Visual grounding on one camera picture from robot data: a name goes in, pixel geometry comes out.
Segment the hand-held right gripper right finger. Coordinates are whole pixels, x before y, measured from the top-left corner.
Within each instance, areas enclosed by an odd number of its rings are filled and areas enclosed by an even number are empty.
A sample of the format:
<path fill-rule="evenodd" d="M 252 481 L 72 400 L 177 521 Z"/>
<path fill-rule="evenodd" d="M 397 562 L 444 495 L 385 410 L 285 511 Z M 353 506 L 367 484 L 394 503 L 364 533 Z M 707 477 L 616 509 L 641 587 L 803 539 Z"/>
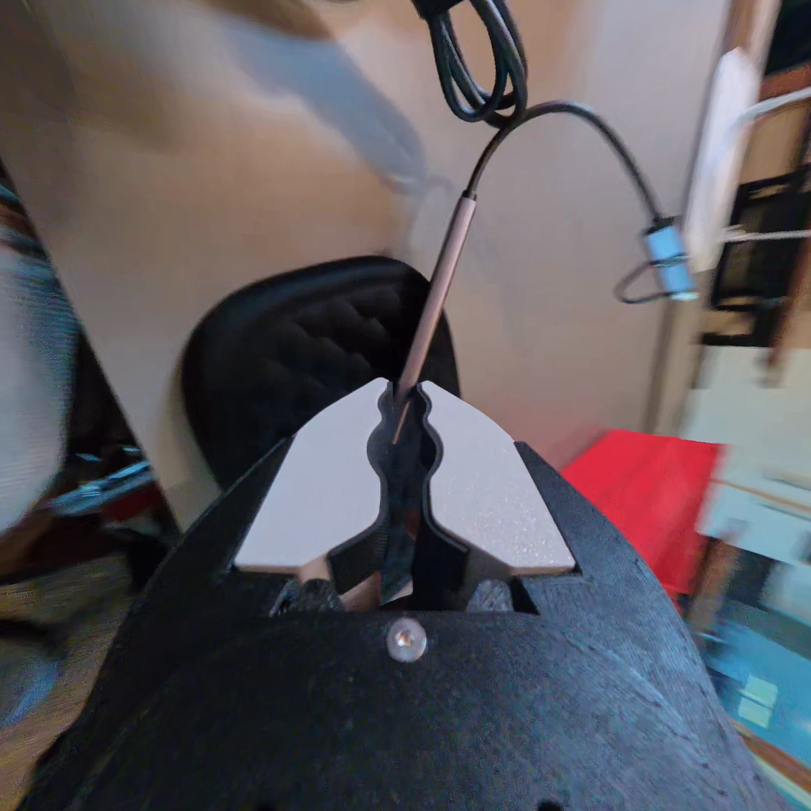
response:
<path fill-rule="evenodd" d="M 512 437 L 437 384 L 418 385 L 424 446 L 415 602 L 463 610 L 481 583 L 568 576 L 577 562 Z"/>

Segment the black quilted foam pad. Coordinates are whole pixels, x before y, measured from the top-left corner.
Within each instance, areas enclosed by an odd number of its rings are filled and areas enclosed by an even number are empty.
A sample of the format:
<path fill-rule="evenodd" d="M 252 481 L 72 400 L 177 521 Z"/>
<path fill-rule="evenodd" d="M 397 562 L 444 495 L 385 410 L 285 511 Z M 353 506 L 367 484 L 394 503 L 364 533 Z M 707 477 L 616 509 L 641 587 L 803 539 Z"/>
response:
<path fill-rule="evenodd" d="M 180 380 L 219 489 L 327 406 L 371 380 L 395 382 L 429 287 L 409 264 L 361 256 L 259 280 L 209 310 Z"/>

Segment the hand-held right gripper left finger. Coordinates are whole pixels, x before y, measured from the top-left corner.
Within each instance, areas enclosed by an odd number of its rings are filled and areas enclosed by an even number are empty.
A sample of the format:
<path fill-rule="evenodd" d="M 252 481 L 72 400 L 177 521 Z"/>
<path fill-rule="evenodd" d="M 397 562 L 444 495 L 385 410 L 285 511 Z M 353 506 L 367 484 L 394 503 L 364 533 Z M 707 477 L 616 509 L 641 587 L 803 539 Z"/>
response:
<path fill-rule="evenodd" d="M 300 585 L 327 582 L 350 611 L 382 606 L 391 387 L 374 379 L 295 434 L 234 555 L 235 569 Z"/>

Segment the red plastic bin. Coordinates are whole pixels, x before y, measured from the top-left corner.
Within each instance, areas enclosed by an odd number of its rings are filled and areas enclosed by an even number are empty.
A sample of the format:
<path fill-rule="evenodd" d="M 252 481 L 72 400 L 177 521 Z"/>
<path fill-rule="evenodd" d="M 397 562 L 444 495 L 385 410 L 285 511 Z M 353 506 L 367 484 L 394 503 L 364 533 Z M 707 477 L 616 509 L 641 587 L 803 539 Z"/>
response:
<path fill-rule="evenodd" d="M 642 557 L 669 597 L 694 591 L 706 541 L 697 530 L 725 446 L 614 429 L 561 474 Z"/>

